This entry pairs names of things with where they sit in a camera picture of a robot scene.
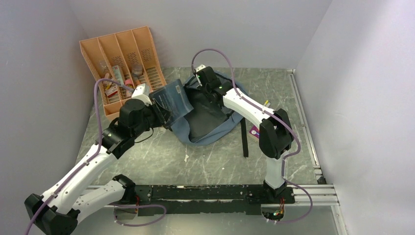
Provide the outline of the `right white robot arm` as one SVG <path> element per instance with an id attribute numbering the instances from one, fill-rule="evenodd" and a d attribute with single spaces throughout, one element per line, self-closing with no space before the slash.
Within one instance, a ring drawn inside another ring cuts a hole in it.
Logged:
<path id="1" fill-rule="evenodd" d="M 282 196 L 286 186 L 285 158 L 297 140 L 288 114 L 285 110 L 273 110 L 256 102 L 238 88 L 234 80 L 221 80 L 213 68 L 200 65 L 194 72 L 199 86 L 208 99 L 240 114 L 259 129 L 259 147 L 267 156 L 267 186 L 264 197 L 275 203 Z"/>

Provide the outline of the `purple picture book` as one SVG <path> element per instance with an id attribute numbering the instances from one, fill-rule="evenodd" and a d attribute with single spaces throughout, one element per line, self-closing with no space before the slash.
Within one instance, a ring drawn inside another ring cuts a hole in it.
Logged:
<path id="1" fill-rule="evenodd" d="M 251 129 L 249 130 L 249 134 L 259 139 L 259 129 L 256 126 L 251 127 Z"/>

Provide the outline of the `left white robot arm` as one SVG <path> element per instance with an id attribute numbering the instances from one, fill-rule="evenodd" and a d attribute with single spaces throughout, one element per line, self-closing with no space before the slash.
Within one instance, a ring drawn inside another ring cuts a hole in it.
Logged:
<path id="1" fill-rule="evenodd" d="M 108 204 L 136 203 L 136 185 L 122 174 L 93 192 L 82 192 L 133 147 L 142 133 L 161 127 L 169 115 L 157 104 L 129 99 L 121 106 L 119 116 L 106 129 L 99 129 L 97 140 L 73 169 L 41 195 L 26 198 L 24 205 L 30 217 L 26 230 L 35 225 L 46 235 L 70 235 L 82 220 Z"/>

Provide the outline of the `dark blue hardcover book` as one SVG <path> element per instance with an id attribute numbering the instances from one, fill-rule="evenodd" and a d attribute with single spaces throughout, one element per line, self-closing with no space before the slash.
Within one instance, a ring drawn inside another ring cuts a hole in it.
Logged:
<path id="1" fill-rule="evenodd" d="M 158 106 L 164 127 L 171 127 L 193 110 L 184 86 L 179 79 L 151 92 L 149 97 Z"/>

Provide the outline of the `blue grey student backpack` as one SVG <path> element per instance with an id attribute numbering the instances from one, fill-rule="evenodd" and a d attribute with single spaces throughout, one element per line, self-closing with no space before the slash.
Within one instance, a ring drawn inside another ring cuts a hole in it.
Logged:
<path id="1" fill-rule="evenodd" d="M 242 115 L 229 108 L 221 108 L 215 103 L 210 103 L 207 97 L 196 89 L 198 84 L 193 75 L 185 80 L 185 104 L 190 108 L 190 112 L 178 118 L 170 127 L 174 135 L 188 145 L 214 143 L 243 119 Z"/>

